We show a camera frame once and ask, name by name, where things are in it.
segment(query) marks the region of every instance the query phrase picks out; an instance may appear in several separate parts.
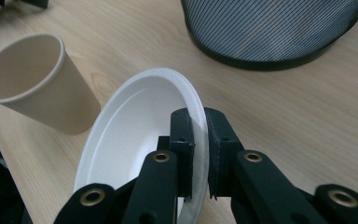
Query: wooden table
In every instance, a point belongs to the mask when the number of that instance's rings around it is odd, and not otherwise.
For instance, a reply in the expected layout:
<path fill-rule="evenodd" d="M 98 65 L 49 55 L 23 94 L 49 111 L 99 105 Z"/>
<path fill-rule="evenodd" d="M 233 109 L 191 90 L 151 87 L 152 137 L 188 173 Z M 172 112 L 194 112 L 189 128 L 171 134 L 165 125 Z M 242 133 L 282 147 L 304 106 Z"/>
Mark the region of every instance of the wooden table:
<path fill-rule="evenodd" d="M 358 191 L 358 22 L 316 61 L 279 72 L 218 63 L 187 34 L 177 1 L 58 1 L 0 8 L 0 48 L 27 34 L 62 37 L 104 105 L 128 78 L 170 67 L 205 106 L 224 112 L 245 148 L 263 151 L 292 183 Z M 89 131 L 68 136 L 0 105 L 0 148 L 34 223 L 51 223 L 72 193 Z M 229 199 L 205 200 L 199 223 L 235 223 Z"/>

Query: mesh trash can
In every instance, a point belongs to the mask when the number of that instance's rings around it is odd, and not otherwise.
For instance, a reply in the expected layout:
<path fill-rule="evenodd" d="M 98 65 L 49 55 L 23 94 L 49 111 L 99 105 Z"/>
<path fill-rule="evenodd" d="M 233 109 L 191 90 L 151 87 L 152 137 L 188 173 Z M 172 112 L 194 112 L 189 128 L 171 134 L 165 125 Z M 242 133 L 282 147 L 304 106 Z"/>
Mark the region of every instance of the mesh trash can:
<path fill-rule="evenodd" d="M 182 0 L 182 6 L 203 52 L 252 70 L 308 63 L 358 21 L 358 0 Z"/>

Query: wood grain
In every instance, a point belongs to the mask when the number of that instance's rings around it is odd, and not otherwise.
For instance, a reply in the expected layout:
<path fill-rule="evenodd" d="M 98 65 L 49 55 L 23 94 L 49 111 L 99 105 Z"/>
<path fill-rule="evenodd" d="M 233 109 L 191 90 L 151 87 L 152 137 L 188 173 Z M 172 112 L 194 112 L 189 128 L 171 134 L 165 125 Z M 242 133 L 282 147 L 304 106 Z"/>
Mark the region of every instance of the wood grain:
<path fill-rule="evenodd" d="M 246 148 L 269 155 L 297 187 L 313 193 L 337 183 L 358 191 L 358 22 L 322 57 L 278 72 L 240 70 L 204 55 L 188 37 L 180 1 L 0 8 L 0 48 L 33 33 L 62 37 L 102 105 L 128 78 L 170 67 L 205 106 L 226 114 Z M 67 136 L 0 106 L 0 148 L 34 223 L 52 223 L 71 196 L 88 133 Z M 235 223 L 229 199 L 207 197 L 199 223 Z"/>

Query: beige paper cup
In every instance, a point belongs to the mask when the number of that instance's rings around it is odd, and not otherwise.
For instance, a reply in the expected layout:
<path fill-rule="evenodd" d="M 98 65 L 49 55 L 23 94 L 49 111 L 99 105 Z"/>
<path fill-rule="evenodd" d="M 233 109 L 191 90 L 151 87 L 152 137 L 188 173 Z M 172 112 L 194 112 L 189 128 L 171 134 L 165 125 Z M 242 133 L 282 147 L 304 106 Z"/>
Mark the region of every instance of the beige paper cup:
<path fill-rule="evenodd" d="M 62 40 L 51 34 L 0 50 L 0 105 L 68 134 L 86 131 L 101 111 Z"/>

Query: cup rim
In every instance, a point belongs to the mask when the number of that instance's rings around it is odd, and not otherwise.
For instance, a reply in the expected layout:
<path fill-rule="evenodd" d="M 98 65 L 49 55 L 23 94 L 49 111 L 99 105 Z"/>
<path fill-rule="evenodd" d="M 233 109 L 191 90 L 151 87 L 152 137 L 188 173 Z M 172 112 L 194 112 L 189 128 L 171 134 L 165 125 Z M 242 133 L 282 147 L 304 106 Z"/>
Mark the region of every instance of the cup rim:
<path fill-rule="evenodd" d="M 33 93 L 41 90 L 44 86 L 46 86 L 57 74 L 64 62 L 64 57 L 65 57 L 65 45 L 63 44 L 62 39 L 55 35 L 55 34 L 49 34 L 49 33 L 40 33 L 40 34 L 32 34 L 32 35 L 26 35 L 23 36 L 5 46 L 3 46 L 2 48 L 0 48 L 0 54 L 4 53 L 7 49 L 9 49 L 10 47 L 19 44 L 22 41 L 26 41 L 28 39 L 31 38 L 37 38 L 37 37 L 41 37 L 41 36 L 49 36 L 49 37 L 53 37 L 54 39 L 56 39 L 59 44 L 60 44 L 60 55 L 58 57 L 58 60 L 56 62 L 56 64 L 54 65 L 54 67 L 51 69 L 51 71 L 41 80 L 39 81 L 36 85 L 34 85 L 32 88 L 28 89 L 27 91 L 24 91 L 20 94 L 14 95 L 14 96 L 10 96 L 7 98 L 2 98 L 0 99 L 0 104 L 5 104 L 5 103 L 13 103 L 16 101 L 19 101 L 23 98 L 26 98 L 30 95 L 32 95 Z"/>

